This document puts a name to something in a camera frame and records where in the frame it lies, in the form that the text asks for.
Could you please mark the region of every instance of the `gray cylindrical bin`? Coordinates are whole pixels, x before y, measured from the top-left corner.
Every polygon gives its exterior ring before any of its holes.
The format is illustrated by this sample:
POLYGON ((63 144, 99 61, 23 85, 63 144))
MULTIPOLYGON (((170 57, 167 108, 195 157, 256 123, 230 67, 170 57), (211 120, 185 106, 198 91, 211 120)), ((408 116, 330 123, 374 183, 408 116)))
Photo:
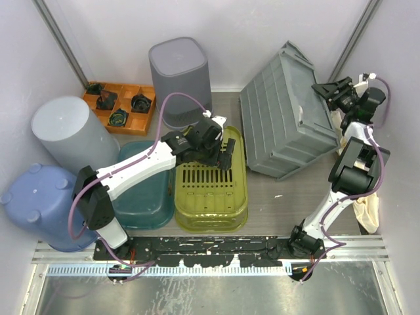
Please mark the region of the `gray cylindrical bin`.
POLYGON ((119 144, 79 97, 63 96, 42 105, 33 116, 32 131, 75 175, 88 165, 99 169, 117 162, 119 144))
MULTIPOLYGON (((212 110, 209 63, 195 40, 180 37, 157 44, 149 50, 149 61, 159 111, 173 92, 188 94, 212 110)), ((181 129, 198 122, 202 113, 195 102, 175 95, 165 107, 163 121, 172 129, 181 129)))

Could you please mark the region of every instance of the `white wall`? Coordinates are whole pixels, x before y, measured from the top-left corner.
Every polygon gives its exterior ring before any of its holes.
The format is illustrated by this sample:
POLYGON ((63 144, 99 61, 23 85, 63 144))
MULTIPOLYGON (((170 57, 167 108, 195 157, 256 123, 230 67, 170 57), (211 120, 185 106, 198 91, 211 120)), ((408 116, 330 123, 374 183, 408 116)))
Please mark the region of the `white wall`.
MULTIPOLYGON (((55 163, 30 119, 46 100, 80 95, 82 86, 31 1, 0 1, 0 194, 35 162, 55 163)), ((0 208, 0 314, 17 314, 36 240, 0 208)))
POLYGON ((152 83, 149 49, 190 36, 214 89, 241 89, 289 39, 328 79, 368 0, 46 0, 89 80, 152 83))
POLYGON ((375 132, 378 143, 391 151, 379 192, 380 222, 408 314, 420 309, 419 16, 418 0, 383 1, 341 74, 356 79, 375 72, 391 86, 387 124, 375 132))

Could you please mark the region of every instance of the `orange tray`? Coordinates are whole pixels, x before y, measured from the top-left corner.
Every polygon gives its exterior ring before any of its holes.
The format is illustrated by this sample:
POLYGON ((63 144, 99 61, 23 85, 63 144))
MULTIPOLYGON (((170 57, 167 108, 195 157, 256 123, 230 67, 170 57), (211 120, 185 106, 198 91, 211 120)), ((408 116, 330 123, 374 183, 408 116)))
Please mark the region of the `orange tray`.
POLYGON ((120 84, 120 83, 100 83, 105 91, 115 92, 118 98, 112 110, 99 110, 96 108, 96 100, 99 95, 83 94, 82 99, 89 105, 91 110, 98 116, 100 122, 110 133, 122 133, 124 135, 146 136, 152 121, 153 112, 156 107, 155 90, 152 86, 120 84), (147 114, 135 113, 131 111, 131 99, 137 94, 143 94, 152 101, 149 112, 147 114), (129 117, 124 127, 114 127, 108 124, 108 120, 113 112, 121 108, 125 110, 129 117))

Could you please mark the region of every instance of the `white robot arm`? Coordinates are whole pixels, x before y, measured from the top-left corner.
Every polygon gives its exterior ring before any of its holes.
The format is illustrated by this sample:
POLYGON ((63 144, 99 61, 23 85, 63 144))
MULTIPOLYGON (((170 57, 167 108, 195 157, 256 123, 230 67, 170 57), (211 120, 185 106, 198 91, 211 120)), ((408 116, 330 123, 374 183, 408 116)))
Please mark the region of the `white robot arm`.
POLYGON ((376 107, 385 100, 381 90, 368 88, 368 79, 375 77, 374 73, 365 73, 354 87, 349 77, 335 83, 312 86, 328 101, 330 110, 340 109, 345 114, 341 129, 346 147, 329 174, 329 192, 315 212, 295 226, 291 233, 288 249, 294 256, 313 255, 320 250, 324 232, 334 220, 359 196, 367 196, 381 177, 378 151, 384 165, 390 152, 380 148, 372 135, 371 118, 376 107))
POLYGON ((124 191, 157 173, 191 161, 229 169, 235 140, 229 138, 226 149, 221 150, 225 123, 225 117, 210 117, 207 111, 195 126, 183 133, 172 131, 156 145, 129 159, 97 171, 90 167, 80 170, 73 192, 75 197, 88 183, 101 179, 78 203, 88 228, 115 249, 127 241, 127 233, 115 218, 112 207, 112 201, 124 191))

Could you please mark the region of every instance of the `yellow plastic basket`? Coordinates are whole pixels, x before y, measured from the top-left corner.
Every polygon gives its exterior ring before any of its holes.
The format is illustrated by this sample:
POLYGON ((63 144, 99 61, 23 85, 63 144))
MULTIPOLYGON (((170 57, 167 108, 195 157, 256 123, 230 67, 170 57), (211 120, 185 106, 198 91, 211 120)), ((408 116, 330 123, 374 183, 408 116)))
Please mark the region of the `yellow plastic basket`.
POLYGON ((248 218, 243 139, 234 127, 227 127, 223 137, 222 149, 229 138, 236 140, 231 169, 196 162, 177 167, 175 219, 188 232, 233 232, 248 218))

